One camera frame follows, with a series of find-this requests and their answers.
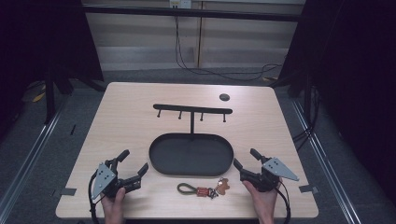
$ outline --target keychain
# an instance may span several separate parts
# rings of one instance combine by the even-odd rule
[[[182,187],[188,188],[190,190],[182,190],[181,189]],[[219,194],[225,195],[225,190],[229,188],[230,186],[228,185],[228,179],[223,177],[218,181],[218,184],[213,189],[202,188],[202,187],[195,188],[186,183],[181,183],[177,185],[177,190],[181,194],[185,194],[185,195],[196,194],[198,197],[209,197],[211,199],[218,197]]]

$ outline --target wooden table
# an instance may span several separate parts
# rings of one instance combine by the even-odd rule
[[[222,93],[230,95],[221,101]],[[239,172],[231,165],[223,174],[229,179],[226,195],[213,200],[186,196],[177,191],[177,184],[214,188],[217,177],[180,177],[163,175],[149,162],[149,147],[164,133],[188,133],[190,115],[178,119],[178,112],[163,111],[157,118],[154,104],[190,105],[231,108],[233,113],[223,122],[222,115],[207,114],[203,121],[195,116],[196,133],[213,133],[227,139],[234,156],[245,169],[258,173],[261,164],[250,154],[257,149],[266,157],[278,157],[300,181],[284,179],[289,195],[292,217],[316,217],[318,208],[312,192],[301,193],[308,184],[282,111],[271,88],[220,85],[181,85],[149,83],[111,83],[79,153],[66,187],[77,189],[74,196],[62,196],[56,215],[62,218],[90,218],[88,183],[101,161],[117,157],[124,149],[131,154],[119,163],[119,178],[129,178],[145,162],[148,172],[142,188],[127,194],[124,200],[126,218],[255,218],[251,197],[239,181]],[[102,217],[101,204],[97,216]],[[285,217],[282,198],[277,197],[275,217]]]

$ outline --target gray carpet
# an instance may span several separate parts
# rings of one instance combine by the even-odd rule
[[[215,69],[222,72],[255,72],[260,68]],[[280,68],[265,73],[264,77],[277,77]],[[231,78],[251,79],[258,75],[229,75]],[[270,82],[261,77],[250,81],[237,81],[217,75],[195,75],[181,69],[106,72],[105,83],[112,81],[156,82],[156,83],[194,83],[267,86]],[[102,92],[94,91],[84,84],[72,80],[75,90],[66,98],[64,110],[56,124],[49,141],[39,155],[23,191],[15,202],[6,223],[77,223],[78,220],[57,218],[55,209],[59,202],[57,189],[62,189],[70,175],[93,117],[103,97]],[[276,96],[288,123],[292,136],[303,128],[287,95],[287,88],[277,88]],[[38,137],[45,120],[45,102],[26,103],[20,118],[2,139],[0,146],[1,175],[0,192],[11,184],[35,139]],[[338,135],[332,119],[322,105],[318,112],[315,129],[318,138],[332,162],[340,182],[343,184],[351,202],[355,205],[361,223],[396,223],[396,209],[385,197],[381,188],[355,159],[347,143]],[[319,215],[312,219],[292,219],[290,223],[348,223],[340,208],[331,186],[320,166],[317,156],[308,142],[299,151],[306,176],[310,184],[318,189],[315,200]],[[258,223],[257,220],[136,220],[131,223]]]

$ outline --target round black object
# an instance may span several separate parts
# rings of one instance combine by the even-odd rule
[[[230,100],[230,95],[226,94],[226,93],[223,93],[223,94],[220,95],[220,100],[229,101]]]
[[[166,133],[152,142],[149,158],[164,175],[219,176],[230,168],[233,148],[215,134]]]

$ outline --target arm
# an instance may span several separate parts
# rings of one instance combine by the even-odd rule
[[[125,197],[125,188],[120,188],[116,198],[104,197],[101,201],[105,212],[106,224],[122,224],[125,222],[122,211],[122,202]]]
[[[260,224],[273,224],[277,192],[275,189],[266,192],[258,192],[248,182],[242,182],[253,199],[254,210],[259,218]]]

